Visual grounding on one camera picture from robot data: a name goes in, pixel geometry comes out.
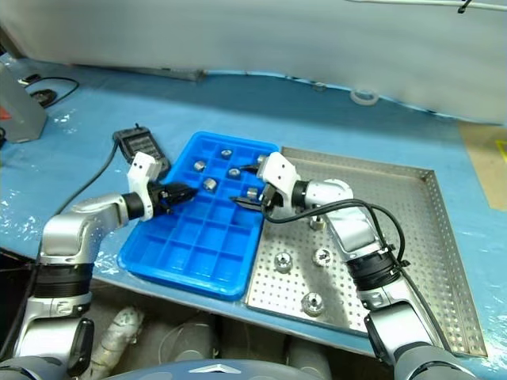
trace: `black cable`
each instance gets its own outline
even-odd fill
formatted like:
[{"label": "black cable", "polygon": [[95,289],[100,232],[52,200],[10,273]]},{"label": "black cable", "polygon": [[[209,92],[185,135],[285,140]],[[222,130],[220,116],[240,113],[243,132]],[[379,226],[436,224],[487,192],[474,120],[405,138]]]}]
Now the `black cable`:
[{"label": "black cable", "polygon": [[[78,190],[72,193],[71,196],[69,196],[65,202],[62,203],[60,207],[55,211],[55,213],[51,216],[55,216],[60,214],[65,207],[69,205],[70,202],[72,202],[76,196],[81,194],[83,191],[85,191],[111,164],[112,159],[114,158],[114,154],[116,153],[118,149],[118,142],[115,141],[114,145],[112,146],[111,153],[109,153],[109,156],[105,160],[104,165],[91,177],[83,186],[81,186]],[[33,288],[35,287],[35,282],[37,278],[37,268],[40,263],[40,250],[42,248],[42,241],[39,243],[39,248],[37,250],[37,256],[35,259],[35,263],[33,264],[34,269],[32,270],[32,273],[30,275],[29,281],[27,282],[27,286],[25,288],[25,293],[23,294],[23,298],[21,299],[21,303],[19,305],[19,308],[16,312],[16,317],[13,320],[13,324],[10,326],[9,332],[7,334],[7,337],[5,341],[3,342],[2,349],[0,350],[0,360],[4,358],[4,355],[6,354],[6,351],[8,347],[11,345],[11,341],[13,339],[14,334],[19,329],[20,323],[23,321],[23,314],[25,312],[25,305],[28,301],[30,295],[33,293]]]},{"label": "black cable", "polygon": [[76,81],[75,79],[72,79],[72,78],[66,78],[66,77],[43,77],[43,78],[36,79],[35,81],[30,82],[28,85],[25,86],[25,88],[27,89],[31,85],[35,85],[36,83],[39,83],[39,82],[42,82],[42,81],[45,81],[45,80],[48,80],[48,79],[57,79],[57,80],[60,80],[60,81],[73,82],[74,83],[74,87],[71,90],[69,90],[67,93],[65,93],[64,95],[62,95],[61,97],[57,97],[56,99],[54,99],[54,101],[46,104],[44,106],[44,108],[51,107],[52,105],[55,105],[59,101],[62,101],[63,99],[65,99],[66,97],[68,97],[69,95],[71,95],[80,86],[79,82]]},{"label": "black cable", "polygon": [[419,288],[415,284],[415,282],[412,280],[412,278],[409,276],[409,274],[406,272],[405,268],[402,266],[402,258],[403,253],[405,252],[405,234],[403,233],[402,226],[400,225],[399,221],[396,219],[396,217],[386,208],[376,205],[364,202],[360,199],[345,199],[345,200],[338,200],[337,202],[331,202],[324,204],[321,207],[313,208],[307,211],[303,211],[297,215],[290,216],[287,218],[273,218],[266,210],[265,206],[261,207],[261,212],[264,215],[265,219],[268,222],[281,224],[281,223],[287,223],[287,222],[294,222],[295,220],[308,218],[311,216],[317,216],[317,215],[323,215],[331,211],[341,210],[344,208],[350,208],[350,207],[365,207],[368,212],[370,213],[370,216],[372,217],[373,224],[377,230],[377,234],[379,235],[379,240],[382,243],[383,247],[387,246],[387,243],[385,242],[385,239],[383,237],[382,229],[380,228],[379,220],[376,217],[375,211],[378,210],[382,213],[384,213],[395,225],[396,230],[398,231],[399,236],[399,250],[398,250],[398,257],[395,257],[391,251],[389,253],[392,256],[392,259],[395,263],[395,265],[398,267],[398,270],[402,273],[403,276],[405,276],[407,283],[410,285],[410,287],[414,290],[414,293],[416,294],[417,298],[419,298],[419,301],[421,302],[421,305],[425,312],[428,314],[429,320],[432,322],[433,326],[435,327],[436,334],[438,335],[440,341],[442,342],[442,345],[444,346],[444,349],[448,352],[452,353],[451,347],[449,345],[449,342],[445,338],[444,331],[440,327],[440,324],[436,320],[435,314],[433,314],[433,311],[431,311],[429,304],[426,302],[426,299],[422,295],[421,291],[419,291]]}]

